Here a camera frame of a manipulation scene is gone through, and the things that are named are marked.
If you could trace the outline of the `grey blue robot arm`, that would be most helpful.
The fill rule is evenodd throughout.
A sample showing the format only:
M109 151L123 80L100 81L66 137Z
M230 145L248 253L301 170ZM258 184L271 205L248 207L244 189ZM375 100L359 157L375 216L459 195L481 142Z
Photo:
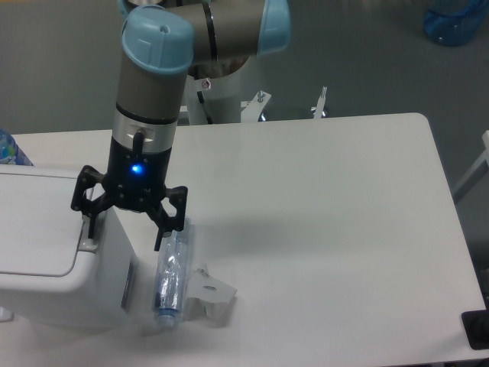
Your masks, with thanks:
M291 36L285 1L156 3L127 13L107 171L83 167L71 202L90 239L112 207L147 214L158 239L183 230L188 190L169 188L166 176L190 67L274 53Z

